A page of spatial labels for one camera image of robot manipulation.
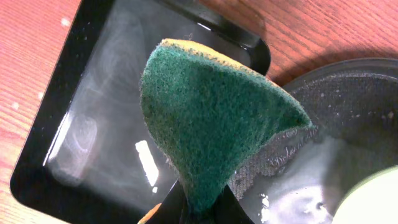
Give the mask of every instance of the scouring pad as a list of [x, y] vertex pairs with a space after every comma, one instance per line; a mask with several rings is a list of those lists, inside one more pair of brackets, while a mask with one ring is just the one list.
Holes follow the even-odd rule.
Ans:
[[141, 109], [197, 215], [275, 133], [312, 125], [298, 101], [275, 83], [187, 40], [165, 39], [152, 52]]

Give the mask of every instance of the frying pan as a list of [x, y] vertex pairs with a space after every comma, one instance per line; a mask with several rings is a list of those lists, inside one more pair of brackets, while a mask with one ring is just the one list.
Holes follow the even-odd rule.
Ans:
[[[331, 223], [352, 187], [398, 164], [397, 78], [398, 60], [364, 58], [284, 86], [317, 128], [280, 133], [245, 161], [217, 200], [218, 223]], [[166, 213], [181, 223], [185, 202], [176, 203], [183, 198], [178, 183], [172, 193], [176, 200], [168, 196], [164, 203], [177, 206], [161, 206], [150, 221], [165, 220]]]

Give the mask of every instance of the wooden table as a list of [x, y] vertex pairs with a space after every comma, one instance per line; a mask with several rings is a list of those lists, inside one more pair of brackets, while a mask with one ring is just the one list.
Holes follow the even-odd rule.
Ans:
[[[0, 223], [57, 223], [19, 205], [9, 179], [79, 2], [0, 1]], [[340, 60], [398, 57], [396, 0], [201, 2], [266, 40], [280, 85]]]

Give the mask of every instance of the black tray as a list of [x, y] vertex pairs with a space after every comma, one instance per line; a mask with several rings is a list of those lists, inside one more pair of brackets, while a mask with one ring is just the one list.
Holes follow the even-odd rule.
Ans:
[[261, 74], [271, 61], [258, 36], [195, 1], [82, 1], [11, 178], [20, 203], [71, 223], [137, 223], [163, 201], [176, 178], [143, 122], [139, 79], [167, 37]]

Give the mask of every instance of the green sponge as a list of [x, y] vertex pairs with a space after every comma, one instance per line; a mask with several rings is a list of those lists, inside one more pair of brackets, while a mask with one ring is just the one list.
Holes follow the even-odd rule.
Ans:
[[166, 39], [153, 51], [142, 76], [141, 109], [194, 214], [206, 212], [239, 165], [275, 133], [311, 125], [298, 101], [276, 84], [186, 40]]

